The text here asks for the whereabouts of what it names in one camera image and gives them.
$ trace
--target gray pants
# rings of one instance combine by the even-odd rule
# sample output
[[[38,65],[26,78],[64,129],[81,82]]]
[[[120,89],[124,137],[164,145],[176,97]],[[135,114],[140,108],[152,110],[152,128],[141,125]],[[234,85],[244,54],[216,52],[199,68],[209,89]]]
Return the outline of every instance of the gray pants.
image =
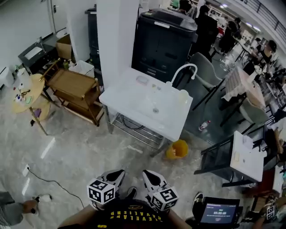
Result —
[[[23,204],[13,203],[0,206],[0,225],[13,226],[23,220]]]
[[[8,192],[0,191],[0,225],[13,226],[21,223],[23,210],[23,204],[15,203]]]

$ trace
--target yellow bucket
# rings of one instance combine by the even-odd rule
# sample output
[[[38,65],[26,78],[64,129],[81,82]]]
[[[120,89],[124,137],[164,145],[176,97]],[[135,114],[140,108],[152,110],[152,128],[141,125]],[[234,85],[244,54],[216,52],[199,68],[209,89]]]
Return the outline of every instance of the yellow bucket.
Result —
[[[174,142],[166,151],[166,156],[169,159],[178,159],[185,157],[188,154],[188,145],[184,140]]]

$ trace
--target gray chair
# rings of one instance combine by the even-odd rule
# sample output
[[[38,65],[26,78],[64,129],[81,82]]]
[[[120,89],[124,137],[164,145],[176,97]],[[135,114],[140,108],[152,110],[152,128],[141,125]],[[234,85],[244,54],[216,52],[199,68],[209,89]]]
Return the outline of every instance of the gray chair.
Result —
[[[248,98],[246,98],[240,106],[240,113],[244,119],[250,123],[250,126],[245,131],[243,131],[242,134],[245,134],[255,124],[264,125],[264,123],[269,119],[265,111],[257,106],[254,106]]]
[[[215,74],[215,69],[212,63],[201,53],[197,52],[194,55],[192,55],[190,61],[191,64],[195,64],[198,68],[196,78],[201,82],[201,84],[207,89],[208,93],[207,95],[193,108],[195,110],[203,101],[206,100],[205,103],[207,103],[210,98],[214,95],[214,93],[218,90],[218,88],[223,83],[224,79],[220,79]],[[192,68],[187,69],[187,71],[190,72],[189,79],[187,81],[187,84],[191,80],[191,75],[193,74]],[[182,79],[184,78],[187,71],[184,71],[182,77],[179,79],[176,87],[180,84]]]

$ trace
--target wall socket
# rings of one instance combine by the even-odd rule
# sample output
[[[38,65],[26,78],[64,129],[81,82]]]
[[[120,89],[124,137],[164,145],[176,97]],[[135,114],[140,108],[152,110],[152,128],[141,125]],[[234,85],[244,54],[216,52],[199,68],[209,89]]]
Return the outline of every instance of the wall socket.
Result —
[[[30,166],[27,164],[26,167],[24,168],[23,172],[22,172],[24,177],[26,177],[28,175],[28,173],[29,173],[28,168],[30,168]]]

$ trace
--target wooden shelf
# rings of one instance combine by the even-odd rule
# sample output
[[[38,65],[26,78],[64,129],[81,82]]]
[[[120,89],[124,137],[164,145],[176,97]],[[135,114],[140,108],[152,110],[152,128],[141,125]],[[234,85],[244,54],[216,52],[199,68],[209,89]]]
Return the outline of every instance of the wooden shelf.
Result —
[[[88,105],[86,104],[85,100],[84,99],[78,99],[76,97],[73,97],[71,95],[68,95],[64,92],[61,92],[59,90],[56,90],[56,92],[54,93],[55,96],[63,99],[64,101],[68,101],[68,102],[71,102],[75,105],[78,105],[80,107],[83,107],[84,109],[88,109]]]
[[[64,69],[50,79],[54,95],[63,100],[63,106],[77,116],[99,126],[103,115],[99,102],[98,80]]]
[[[94,115],[94,118],[99,121],[100,118],[102,117],[103,115],[103,108],[100,107],[100,106],[97,106],[97,105],[91,105],[90,108],[91,108],[91,112],[89,110],[86,110],[84,109],[83,107],[80,107],[76,104],[73,104],[71,102],[69,102],[68,104],[64,105],[64,107],[69,110],[70,112],[72,112],[73,114],[93,123],[93,115]]]
[[[34,112],[37,109],[41,109],[40,117],[38,117],[38,120],[41,122],[48,117],[48,114],[50,112],[50,103],[48,101],[43,101],[39,105],[33,107]]]

